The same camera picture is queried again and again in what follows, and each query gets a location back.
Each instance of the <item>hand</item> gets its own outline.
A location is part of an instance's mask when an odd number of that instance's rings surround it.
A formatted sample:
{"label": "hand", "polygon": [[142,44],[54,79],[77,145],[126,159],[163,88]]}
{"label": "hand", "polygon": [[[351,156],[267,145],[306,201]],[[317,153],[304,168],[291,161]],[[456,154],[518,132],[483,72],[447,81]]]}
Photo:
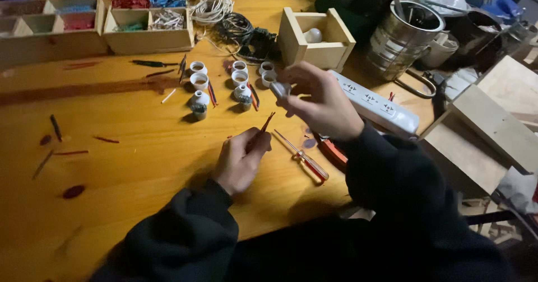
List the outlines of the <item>hand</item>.
{"label": "hand", "polygon": [[[255,138],[259,131],[257,127],[251,127],[222,144],[213,179],[230,196],[242,193],[250,186],[258,172],[261,157],[271,150],[271,134],[264,132]],[[247,153],[246,146],[253,139],[256,141],[251,143],[251,150]]]}
{"label": "hand", "polygon": [[[351,140],[362,132],[363,120],[330,72],[302,61],[284,69],[278,81],[297,84],[286,99],[278,101],[288,110],[287,117],[295,114],[314,132],[341,141]],[[299,94],[310,94],[310,97],[300,99]]]}

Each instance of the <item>white power strip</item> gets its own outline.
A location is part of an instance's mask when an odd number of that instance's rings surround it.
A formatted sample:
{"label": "white power strip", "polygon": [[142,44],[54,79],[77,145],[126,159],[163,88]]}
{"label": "white power strip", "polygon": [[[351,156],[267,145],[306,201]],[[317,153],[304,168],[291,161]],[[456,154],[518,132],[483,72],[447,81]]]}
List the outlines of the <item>white power strip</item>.
{"label": "white power strip", "polygon": [[329,72],[336,76],[357,113],[401,137],[409,138],[415,135],[419,127],[417,115],[333,70]]}

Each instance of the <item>wooden storage tray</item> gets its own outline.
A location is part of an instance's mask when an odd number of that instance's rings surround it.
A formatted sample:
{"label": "wooden storage tray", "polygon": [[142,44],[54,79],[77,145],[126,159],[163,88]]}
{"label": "wooden storage tray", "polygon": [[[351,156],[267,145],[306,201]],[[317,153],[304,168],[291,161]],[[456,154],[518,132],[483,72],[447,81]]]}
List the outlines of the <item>wooden storage tray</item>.
{"label": "wooden storage tray", "polygon": [[[62,13],[87,5],[84,12]],[[24,0],[0,2],[0,68],[63,59],[104,55],[101,37],[103,0]],[[75,20],[93,22],[92,29],[64,30]]]}
{"label": "wooden storage tray", "polygon": [[185,15],[186,29],[183,30],[140,30],[117,32],[119,25],[143,23],[149,29],[153,15],[163,8],[112,9],[109,7],[103,37],[117,54],[144,54],[189,51],[194,47],[194,31],[189,8],[165,8]]}
{"label": "wooden storage tray", "polygon": [[[318,28],[326,43],[308,44],[304,32]],[[305,60],[321,69],[341,72],[355,40],[334,8],[327,13],[293,12],[285,7],[282,12],[278,44],[286,65]]]}

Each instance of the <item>wooden workbench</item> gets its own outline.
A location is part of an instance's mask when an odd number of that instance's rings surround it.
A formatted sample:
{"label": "wooden workbench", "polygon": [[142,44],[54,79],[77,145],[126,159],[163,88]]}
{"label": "wooden workbench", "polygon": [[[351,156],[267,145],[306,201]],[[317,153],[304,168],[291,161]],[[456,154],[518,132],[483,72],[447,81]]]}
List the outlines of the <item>wooden workbench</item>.
{"label": "wooden workbench", "polygon": [[[314,0],[235,0],[234,11],[254,26],[278,32],[282,7],[307,10]],[[100,64],[63,70],[51,62],[0,72],[0,92],[37,88],[42,83],[84,83],[89,80],[120,81],[141,78],[157,68],[134,66],[131,59],[181,60],[184,53],[101,57]],[[192,123],[186,103],[192,93],[183,88],[164,104],[153,91],[55,99],[0,107],[0,277],[3,281],[73,281],[91,274],[106,253],[137,222],[161,207],[180,189],[205,180],[228,135],[261,127],[271,111],[277,114],[269,130],[277,129],[296,146],[302,146],[307,126],[296,117],[286,118],[275,106],[269,90],[258,87],[260,111],[234,112],[229,76],[223,61],[230,60],[207,41],[188,53],[187,63],[205,62],[220,105],[209,107],[208,118]],[[430,100],[421,99],[393,83],[381,83],[360,74],[356,57],[347,60],[346,77],[387,96],[420,116],[419,132],[432,121]],[[258,79],[258,67],[250,66]],[[417,81],[406,78],[421,88]],[[54,114],[64,134],[59,143],[49,116]],[[45,135],[52,143],[40,146]],[[94,135],[120,140],[111,144]],[[317,148],[307,152],[329,174],[315,186],[291,159],[288,146],[273,137],[273,151],[263,158],[252,186],[230,208],[239,223],[239,238],[246,239],[293,223],[331,213],[350,202],[344,174]],[[58,152],[89,150],[89,154],[54,155],[36,180],[32,175],[51,149]],[[84,185],[86,190],[70,200],[65,189]]]}

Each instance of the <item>person's left hand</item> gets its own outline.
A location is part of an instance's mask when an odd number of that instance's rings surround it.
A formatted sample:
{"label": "person's left hand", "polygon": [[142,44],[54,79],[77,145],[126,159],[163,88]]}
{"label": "person's left hand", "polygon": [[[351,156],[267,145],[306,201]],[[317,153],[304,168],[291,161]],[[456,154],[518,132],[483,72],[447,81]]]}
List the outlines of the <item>person's left hand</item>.
{"label": "person's left hand", "polygon": [[252,143],[247,153],[246,147],[260,129],[251,127],[243,133],[227,139],[222,145],[213,179],[230,196],[244,192],[254,180],[261,157],[271,150],[271,134],[264,132]]}

